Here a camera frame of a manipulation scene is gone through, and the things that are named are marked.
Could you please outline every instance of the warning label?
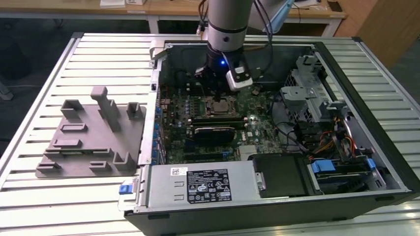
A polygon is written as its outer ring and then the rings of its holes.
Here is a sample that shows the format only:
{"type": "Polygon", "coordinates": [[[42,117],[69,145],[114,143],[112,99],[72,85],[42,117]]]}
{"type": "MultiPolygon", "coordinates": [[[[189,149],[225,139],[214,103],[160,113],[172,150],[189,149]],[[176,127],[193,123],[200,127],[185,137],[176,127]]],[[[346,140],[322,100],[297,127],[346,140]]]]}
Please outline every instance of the warning label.
{"type": "Polygon", "coordinates": [[[186,172],[188,202],[212,203],[232,200],[228,170],[186,172]]]}

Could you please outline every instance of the metal slatted table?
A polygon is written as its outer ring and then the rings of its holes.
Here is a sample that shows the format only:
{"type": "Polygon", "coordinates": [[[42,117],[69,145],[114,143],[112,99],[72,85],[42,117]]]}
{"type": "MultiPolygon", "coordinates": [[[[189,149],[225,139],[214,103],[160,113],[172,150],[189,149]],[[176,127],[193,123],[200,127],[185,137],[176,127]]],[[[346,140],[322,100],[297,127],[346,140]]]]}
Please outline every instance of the metal slatted table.
{"type": "MultiPolygon", "coordinates": [[[[28,115],[0,159],[0,236],[141,235],[117,209],[118,185],[130,177],[37,179],[41,160],[61,119],[65,99],[92,104],[92,86],[106,86],[117,104],[146,104],[149,48],[194,35],[94,34],[72,38],[28,115]]],[[[262,36],[246,40],[264,41],[262,36]]],[[[322,41],[392,141],[420,176],[420,107],[362,43],[349,38],[276,37],[322,41]]],[[[337,88],[329,80],[336,96],[337,88]]],[[[418,235],[420,202],[386,206],[338,222],[234,231],[240,235],[418,235]]]]}

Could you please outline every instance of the desk leg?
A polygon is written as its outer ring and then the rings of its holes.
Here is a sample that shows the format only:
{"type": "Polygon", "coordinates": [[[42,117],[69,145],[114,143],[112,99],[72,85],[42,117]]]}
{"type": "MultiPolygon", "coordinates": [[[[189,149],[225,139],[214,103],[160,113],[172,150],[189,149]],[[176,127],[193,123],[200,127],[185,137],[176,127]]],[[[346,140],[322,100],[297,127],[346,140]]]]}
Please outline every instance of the desk leg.
{"type": "Polygon", "coordinates": [[[340,23],[342,19],[330,19],[329,24],[326,25],[324,32],[322,32],[322,37],[333,37],[336,30],[338,29],[340,23]]]}
{"type": "Polygon", "coordinates": [[[146,21],[149,22],[150,33],[158,33],[158,25],[157,25],[158,16],[148,15],[146,21]]]}

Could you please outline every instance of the white sticker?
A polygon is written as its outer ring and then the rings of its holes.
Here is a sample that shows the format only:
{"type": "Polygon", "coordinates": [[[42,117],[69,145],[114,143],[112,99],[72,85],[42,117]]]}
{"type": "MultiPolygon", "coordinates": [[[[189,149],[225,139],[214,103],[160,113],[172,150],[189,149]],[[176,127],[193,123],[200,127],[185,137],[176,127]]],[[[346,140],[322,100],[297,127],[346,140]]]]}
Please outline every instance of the white sticker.
{"type": "Polygon", "coordinates": [[[126,11],[126,13],[133,13],[133,14],[145,14],[145,11],[126,11]]]}
{"type": "Polygon", "coordinates": [[[170,168],[172,176],[185,176],[188,171],[188,167],[170,168]]]}

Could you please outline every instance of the black cable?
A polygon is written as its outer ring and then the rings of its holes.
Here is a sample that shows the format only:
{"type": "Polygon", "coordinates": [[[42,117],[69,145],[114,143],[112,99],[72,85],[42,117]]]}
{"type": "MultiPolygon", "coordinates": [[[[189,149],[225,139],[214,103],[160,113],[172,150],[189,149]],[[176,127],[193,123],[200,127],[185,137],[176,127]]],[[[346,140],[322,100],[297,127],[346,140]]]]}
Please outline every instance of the black cable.
{"type": "Polygon", "coordinates": [[[300,7],[293,3],[294,7],[297,7],[297,14],[298,14],[298,24],[300,24],[300,20],[301,20],[301,17],[300,17],[300,7]]]}
{"type": "Polygon", "coordinates": [[[264,6],[262,6],[260,0],[254,0],[253,5],[254,5],[254,9],[256,9],[256,11],[257,11],[257,14],[258,14],[258,16],[260,16],[260,18],[261,18],[261,21],[262,21],[262,24],[264,24],[264,29],[265,29],[265,32],[266,32],[266,37],[268,37],[269,59],[268,59],[268,64],[266,64],[265,68],[261,70],[261,75],[264,75],[264,73],[266,72],[266,70],[268,70],[268,68],[270,67],[270,64],[272,64],[272,62],[273,62],[273,53],[274,53],[274,52],[273,52],[273,45],[272,45],[272,24],[270,24],[270,20],[269,20],[269,17],[268,17],[265,8],[264,8],[264,6]],[[265,19],[264,19],[264,17],[262,17],[262,13],[261,13],[261,10],[260,10],[258,5],[260,5],[260,7],[261,7],[261,9],[262,9],[262,11],[264,11],[264,15],[265,15],[265,17],[266,17],[266,19],[268,19],[268,23],[265,23],[265,19]]]}
{"type": "Polygon", "coordinates": [[[205,24],[205,17],[209,12],[209,6],[206,5],[205,13],[204,13],[204,5],[205,5],[206,0],[201,0],[198,4],[198,15],[200,15],[200,24],[205,24]]]}

